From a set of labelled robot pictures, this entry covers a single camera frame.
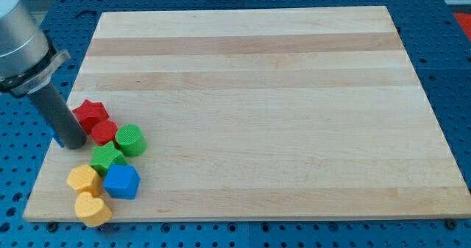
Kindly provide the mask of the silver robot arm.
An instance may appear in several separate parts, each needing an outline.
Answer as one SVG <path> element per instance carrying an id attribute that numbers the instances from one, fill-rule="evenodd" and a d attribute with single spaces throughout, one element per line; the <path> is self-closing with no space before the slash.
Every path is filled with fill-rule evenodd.
<path id="1" fill-rule="evenodd" d="M 24 0 L 1 0 L 1 92 L 21 97 L 48 85 L 67 60 L 36 23 Z"/>

